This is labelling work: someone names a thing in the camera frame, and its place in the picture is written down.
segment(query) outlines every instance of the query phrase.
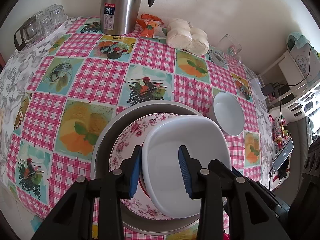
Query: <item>floor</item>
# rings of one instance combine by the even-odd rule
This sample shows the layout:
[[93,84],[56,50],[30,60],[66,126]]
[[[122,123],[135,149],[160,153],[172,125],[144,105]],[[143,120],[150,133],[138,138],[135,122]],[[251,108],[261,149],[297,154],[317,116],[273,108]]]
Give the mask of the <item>floor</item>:
[[0,182],[0,210],[21,240],[30,240],[42,221],[26,210],[2,182]]

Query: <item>tablecloth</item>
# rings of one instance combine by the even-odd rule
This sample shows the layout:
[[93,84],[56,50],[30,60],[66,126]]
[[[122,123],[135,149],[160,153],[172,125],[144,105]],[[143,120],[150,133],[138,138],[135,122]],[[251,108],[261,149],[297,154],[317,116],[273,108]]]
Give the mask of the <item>tablecloth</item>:
[[[38,216],[45,218],[78,176],[90,179],[100,132],[116,114],[145,100],[174,100],[208,116],[217,92],[232,93],[245,116],[244,132],[225,136],[232,165],[268,185],[272,132],[265,102],[250,89],[256,74],[139,34],[137,25],[122,37],[107,36],[99,18],[70,18],[49,42],[29,53],[15,51],[2,71],[1,180]],[[139,94],[150,85],[157,88]],[[224,220],[228,227],[226,214]],[[166,238],[124,230],[127,239]]]

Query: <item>gray sofa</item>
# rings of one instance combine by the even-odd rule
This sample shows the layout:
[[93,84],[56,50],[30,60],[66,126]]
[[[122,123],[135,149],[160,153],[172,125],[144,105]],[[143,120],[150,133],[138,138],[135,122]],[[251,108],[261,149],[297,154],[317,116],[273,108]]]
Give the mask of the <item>gray sofa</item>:
[[290,158],[290,175],[278,189],[274,190],[274,193],[288,205],[291,205],[302,182],[301,174],[309,146],[312,143],[312,132],[308,124],[308,117],[291,122],[287,127],[294,145]]

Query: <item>small white bowl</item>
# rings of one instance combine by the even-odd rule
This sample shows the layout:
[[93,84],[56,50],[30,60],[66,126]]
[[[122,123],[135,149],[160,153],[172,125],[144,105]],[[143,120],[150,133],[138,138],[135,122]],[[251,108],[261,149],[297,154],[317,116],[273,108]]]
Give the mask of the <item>small white bowl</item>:
[[212,100],[209,117],[221,130],[237,136],[244,129],[244,114],[238,100],[230,93],[219,92]]
[[218,159],[231,169],[226,139],[209,118],[183,115],[156,125],[143,142],[143,178],[153,204],[173,218],[197,215],[201,206],[201,199],[190,199],[184,186],[178,160],[181,145],[186,145],[190,156],[204,168]]

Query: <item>metal basin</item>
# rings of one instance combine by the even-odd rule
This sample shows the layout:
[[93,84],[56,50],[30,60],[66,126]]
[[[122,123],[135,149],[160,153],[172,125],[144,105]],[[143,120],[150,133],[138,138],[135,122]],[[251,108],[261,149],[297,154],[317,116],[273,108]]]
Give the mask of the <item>metal basin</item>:
[[[109,157],[113,145],[121,132],[130,123],[145,115],[160,112],[179,115],[201,115],[189,106],[165,100],[147,101],[129,107],[113,118],[100,134],[92,154],[91,179],[101,178],[108,172]],[[146,219],[131,212],[122,203],[121,216],[126,228],[146,235],[174,234],[190,228],[199,220],[199,215],[164,221]]]

